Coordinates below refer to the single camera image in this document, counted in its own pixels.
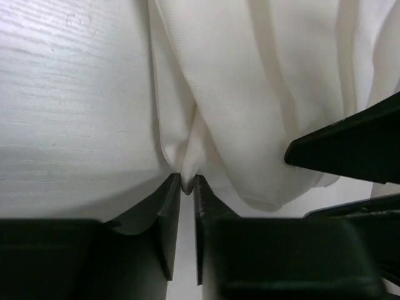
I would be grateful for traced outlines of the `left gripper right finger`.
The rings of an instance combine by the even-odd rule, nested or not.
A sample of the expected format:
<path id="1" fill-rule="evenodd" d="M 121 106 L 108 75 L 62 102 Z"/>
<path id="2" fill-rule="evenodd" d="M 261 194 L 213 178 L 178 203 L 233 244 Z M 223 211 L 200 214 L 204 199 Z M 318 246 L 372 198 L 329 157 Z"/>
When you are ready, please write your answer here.
<path id="1" fill-rule="evenodd" d="M 239 215 L 214 194 L 204 176 L 196 175 L 192 185 L 194 193 L 197 285 L 200 286 L 203 284 L 206 226 L 215 219 L 239 218 Z"/>

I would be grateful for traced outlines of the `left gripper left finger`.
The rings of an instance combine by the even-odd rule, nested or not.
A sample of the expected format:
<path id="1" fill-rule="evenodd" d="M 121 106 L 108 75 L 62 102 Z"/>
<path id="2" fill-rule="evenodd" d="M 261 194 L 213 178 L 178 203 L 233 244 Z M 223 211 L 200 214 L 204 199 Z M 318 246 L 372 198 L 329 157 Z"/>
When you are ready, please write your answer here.
<path id="1" fill-rule="evenodd" d="M 166 180 L 147 198 L 104 225 L 124 236 L 149 233 L 168 281 L 173 279 L 181 203 L 181 177 Z"/>

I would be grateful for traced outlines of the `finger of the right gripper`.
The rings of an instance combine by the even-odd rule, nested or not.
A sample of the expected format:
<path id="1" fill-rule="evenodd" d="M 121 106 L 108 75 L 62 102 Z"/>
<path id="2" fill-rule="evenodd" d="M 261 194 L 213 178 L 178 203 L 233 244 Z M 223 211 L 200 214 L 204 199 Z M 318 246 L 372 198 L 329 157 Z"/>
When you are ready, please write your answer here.
<path id="1" fill-rule="evenodd" d="M 363 236 L 382 276 L 399 281 L 399 194 L 375 197 L 308 212 L 305 218 L 337 218 Z"/>
<path id="2" fill-rule="evenodd" d="M 399 183 L 399 94 L 290 143 L 287 164 L 374 183 Z"/>

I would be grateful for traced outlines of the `white pleated skirt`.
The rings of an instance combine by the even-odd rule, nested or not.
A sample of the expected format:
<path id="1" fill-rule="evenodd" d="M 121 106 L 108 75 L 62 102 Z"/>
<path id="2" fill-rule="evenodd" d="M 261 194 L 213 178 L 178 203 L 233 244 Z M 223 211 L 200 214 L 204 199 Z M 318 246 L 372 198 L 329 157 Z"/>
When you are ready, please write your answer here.
<path id="1" fill-rule="evenodd" d="M 338 177 L 289 143 L 399 90 L 398 1 L 149 1 L 162 152 L 275 211 Z"/>

